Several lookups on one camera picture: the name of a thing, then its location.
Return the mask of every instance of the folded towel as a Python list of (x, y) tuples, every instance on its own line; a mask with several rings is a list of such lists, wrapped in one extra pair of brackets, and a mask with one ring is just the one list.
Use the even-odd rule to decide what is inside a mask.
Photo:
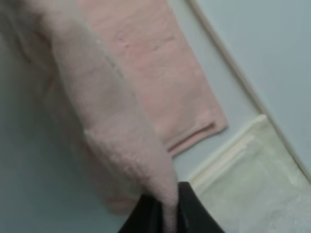
[(226, 127), (167, 0), (78, 0), (175, 155)]

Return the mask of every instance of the fuzzy pink fabric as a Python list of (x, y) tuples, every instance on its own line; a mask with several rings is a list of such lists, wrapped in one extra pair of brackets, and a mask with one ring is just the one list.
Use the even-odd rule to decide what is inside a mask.
[(171, 157), (74, 2), (0, 0), (0, 19), (108, 207), (133, 207), (148, 193), (162, 203), (164, 230), (173, 233), (178, 193)]
[(223, 130), (226, 119), (167, 0), (78, 0), (171, 155)]

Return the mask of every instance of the wall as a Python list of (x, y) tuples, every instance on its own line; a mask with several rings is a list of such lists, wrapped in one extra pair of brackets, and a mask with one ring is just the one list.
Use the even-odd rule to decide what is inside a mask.
[(311, 2), (196, 1), (311, 180)]

